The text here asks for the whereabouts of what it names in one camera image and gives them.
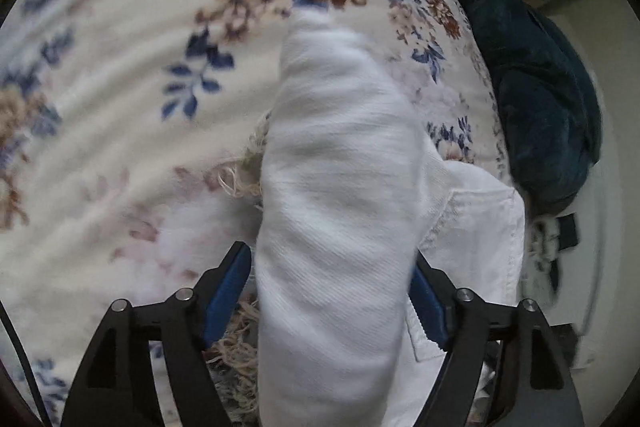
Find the white pants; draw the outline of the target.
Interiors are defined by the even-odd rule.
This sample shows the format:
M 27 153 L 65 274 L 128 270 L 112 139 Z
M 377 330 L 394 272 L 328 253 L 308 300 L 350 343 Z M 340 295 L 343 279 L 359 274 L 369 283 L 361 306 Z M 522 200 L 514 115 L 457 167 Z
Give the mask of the white pants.
M 410 426 L 444 357 L 409 299 L 416 256 L 514 305 L 525 210 L 513 187 L 439 156 L 360 35 L 295 11 L 262 160 L 259 418 Z

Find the black electronic device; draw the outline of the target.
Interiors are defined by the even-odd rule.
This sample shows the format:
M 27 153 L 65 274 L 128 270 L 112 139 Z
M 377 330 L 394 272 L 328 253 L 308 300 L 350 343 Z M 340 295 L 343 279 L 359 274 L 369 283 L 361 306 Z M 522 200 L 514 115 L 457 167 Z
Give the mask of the black electronic device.
M 578 351 L 579 336 L 570 323 L 551 326 L 551 332 L 559 343 L 563 358 L 571 369 L 574 366 Z

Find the blue denim jeans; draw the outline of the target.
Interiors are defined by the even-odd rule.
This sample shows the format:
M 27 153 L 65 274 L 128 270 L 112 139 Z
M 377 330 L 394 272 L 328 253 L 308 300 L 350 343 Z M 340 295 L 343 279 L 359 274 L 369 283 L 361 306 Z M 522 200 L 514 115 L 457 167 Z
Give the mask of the blue denim jeans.
M 269 129 L 269 114 L 260 118 L 244 153 L 216 171 L 222 189 L 248 212 L 243 241 L 254 246 L 262 223 L 262 158 Z M 255 275 L 250 274 L 239 302 L 232 308 L 224 335 L 205 352 L 210 375 L 224 410 L 235 426 L 257 426 L 257 337 L 259 303 Z

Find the pale green garment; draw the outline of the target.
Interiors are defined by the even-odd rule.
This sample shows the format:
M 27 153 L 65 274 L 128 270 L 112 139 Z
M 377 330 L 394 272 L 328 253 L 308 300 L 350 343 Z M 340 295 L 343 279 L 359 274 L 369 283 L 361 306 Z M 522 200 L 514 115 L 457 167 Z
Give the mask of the pale green garment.
M 550 217 L 536 219 L 528 229 L 528 251 L 523 262 L 521 296 L 542 309 L 551 308 L 560 286 L 560 226 Z

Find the black garment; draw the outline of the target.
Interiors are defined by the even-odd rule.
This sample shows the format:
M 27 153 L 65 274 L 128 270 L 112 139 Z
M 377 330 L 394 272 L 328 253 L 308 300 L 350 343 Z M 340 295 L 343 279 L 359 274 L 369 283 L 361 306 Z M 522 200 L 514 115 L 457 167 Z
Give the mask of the black garment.
M 579 244 L 579 234 L 574 213 L 552 218 L 548 232 L 550 255 L 549 280 L 552 295 L 553 297 L 556 297 L 558 295 L 561 282 L 559 255 L 562 251 L 575 248 Z

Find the dark teal blanket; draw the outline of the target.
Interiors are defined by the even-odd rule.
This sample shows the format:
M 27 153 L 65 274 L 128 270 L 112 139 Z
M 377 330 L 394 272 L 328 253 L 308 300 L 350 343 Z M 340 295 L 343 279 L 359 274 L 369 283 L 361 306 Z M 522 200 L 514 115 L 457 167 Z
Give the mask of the dark teal blanket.
M 596 90 L 560 28 L 523 0 L 458 0 L 489 70 L 512 179 L 537 212 L 564 210 L 600 159 Z

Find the floral bed blanket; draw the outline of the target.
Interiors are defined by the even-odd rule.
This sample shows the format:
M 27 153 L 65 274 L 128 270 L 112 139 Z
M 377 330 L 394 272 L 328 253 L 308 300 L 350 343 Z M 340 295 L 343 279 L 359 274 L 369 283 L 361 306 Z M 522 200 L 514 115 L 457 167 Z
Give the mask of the floral bed blanket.
M 228 166 L 253 165 L 305 5 L 372 40 L 440 156 L 509 180 L 457 0 L 17 0 L 1 29 L 1 299 L 52 423 L 113 300 L 163 300 L 254 239 Z

